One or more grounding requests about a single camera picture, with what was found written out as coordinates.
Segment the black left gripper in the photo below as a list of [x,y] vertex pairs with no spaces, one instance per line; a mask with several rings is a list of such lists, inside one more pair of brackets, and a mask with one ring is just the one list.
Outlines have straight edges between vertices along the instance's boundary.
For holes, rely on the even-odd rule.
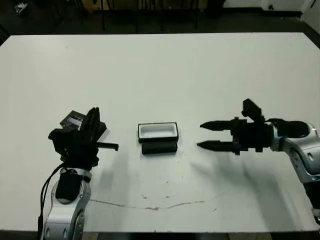
[[99,163],[99,149],[119,150],[119,144],[100,142],[107,130],[100,126],[99,107],[93,107],[85,115],[82,130],[71,131],[61,145],[61,161],[68,168],[94,168]]

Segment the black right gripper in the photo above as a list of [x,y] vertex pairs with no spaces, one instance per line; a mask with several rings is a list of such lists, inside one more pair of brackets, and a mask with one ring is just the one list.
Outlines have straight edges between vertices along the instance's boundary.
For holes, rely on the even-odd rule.
[[255,149],[262,153],[264,148],[269,148],[273,140],[273,127],[262,122],[247,122],[246,119],[234,118],[233,120],[214,120],[204,122],[201,128],[211,131],[230,130],[232,142],[206,140],[196,145],[206,150],[215,152],[233,152],[239,155],[241,151]]

